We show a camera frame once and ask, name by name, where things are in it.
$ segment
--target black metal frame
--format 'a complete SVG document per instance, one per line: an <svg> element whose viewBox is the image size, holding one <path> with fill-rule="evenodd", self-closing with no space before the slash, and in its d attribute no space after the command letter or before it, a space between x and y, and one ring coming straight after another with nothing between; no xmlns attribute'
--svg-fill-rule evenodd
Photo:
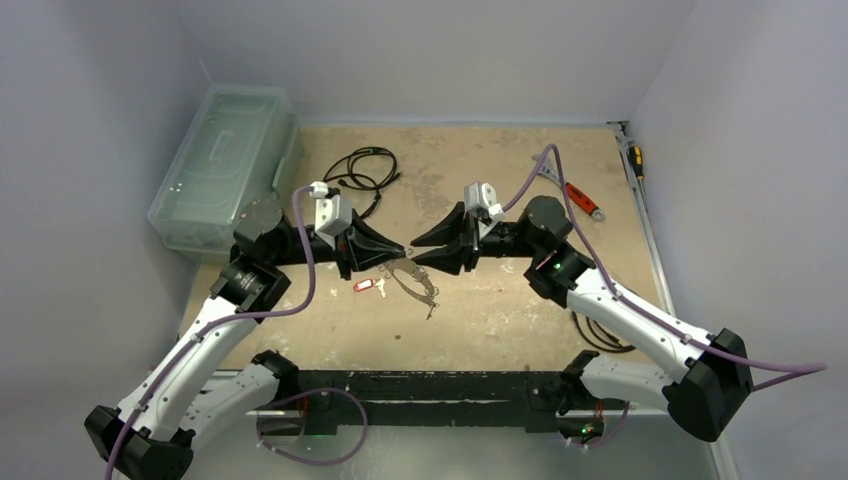
<svg viewBox="0 0 848 480"><path fill-rule="evenodd" d="M597 398L579 381L596 352L584 351L556 371L351 371L299 370L276 352L253 362L280 379L277 400L334 387L348 391L365 408L369 425L412 427L523 427L528 433L579 435L563 418L571 410L594 411ZM624 402L605 400L606 410ZM361 425L359 409L341 395L309 398L306 435L333 435L339 425Z"/></svg>

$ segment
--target white wall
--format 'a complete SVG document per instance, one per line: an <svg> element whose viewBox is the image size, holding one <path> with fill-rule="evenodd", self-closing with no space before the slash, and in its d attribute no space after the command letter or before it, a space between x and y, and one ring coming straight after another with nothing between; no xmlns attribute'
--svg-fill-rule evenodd
<svg viewBox="0 0 848 480"><path fill-rule="evenodd" d="M176 338L193 268L145 214L208 87L165 0L0 7L0 465L96 478L83 429Z"/></svg>
<svg viewBox="0 0 848 480"><path fill-rule="evenodd" d="M831 367L742 407L745 479L848 471L846 22L838 0L702 0L631 125L678 313Z"/></svg>
<svg viewBox="0 0 848 480"><path fill-rule="evenodd" d="M214 81L318 121L629 118L695 0L177 0Z"/></svg>

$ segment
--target cable connector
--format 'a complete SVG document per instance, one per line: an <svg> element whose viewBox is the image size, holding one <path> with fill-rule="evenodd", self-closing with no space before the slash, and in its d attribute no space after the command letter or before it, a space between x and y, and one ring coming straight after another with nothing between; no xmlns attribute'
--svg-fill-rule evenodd
<svg viewBox="0 0 848 480"><path fill-rule="evenodd" d="M330 187L324 182L312 182L309 186L312 187L312 191L309 192L312 198L327 198L330 194Z"/></svg>

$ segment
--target metal tool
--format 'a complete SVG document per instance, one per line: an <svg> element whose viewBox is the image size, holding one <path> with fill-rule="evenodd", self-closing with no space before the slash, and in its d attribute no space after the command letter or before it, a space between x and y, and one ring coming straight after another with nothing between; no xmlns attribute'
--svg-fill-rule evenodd
<svg viewBox="0 0 848 480"><path fill-rule="evenodd" d="M539 155L533 155L533 160L538 162ZM550 158L545 160L545 164L542 165L542 168L539 170L539 175L554 182L557 187L559 187L559 175L557 175L556 170L554 170L554 166L551 163ZM568 198L570 198L572 202L574 202L578 207L580 207L581 210L589 214L590 217L599 222L603 222L604 220L606 220L607 215L604 213L604 211L601 210L601 208L598 207L595 202L593 202L592 199L589 198L588 195L583 193L582 190L575 187L571 183L566 183L565 189L568 192Z"/></svg>

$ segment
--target red tool handle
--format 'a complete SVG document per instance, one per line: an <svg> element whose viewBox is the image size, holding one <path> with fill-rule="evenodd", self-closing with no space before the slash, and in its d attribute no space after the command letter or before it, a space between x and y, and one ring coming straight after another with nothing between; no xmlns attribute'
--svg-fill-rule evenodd
<svg viewBox="0 0 848 480"><path fill-rule="evenodd" d="M593 202L591 198L587 197L585 193L581 192L580 189L574 185L566 183L565 189L568 191L568 198L570 198L572 202L576 203L577 206L584 212L591 215L592 212L598 209L595 202Z"/></svg>

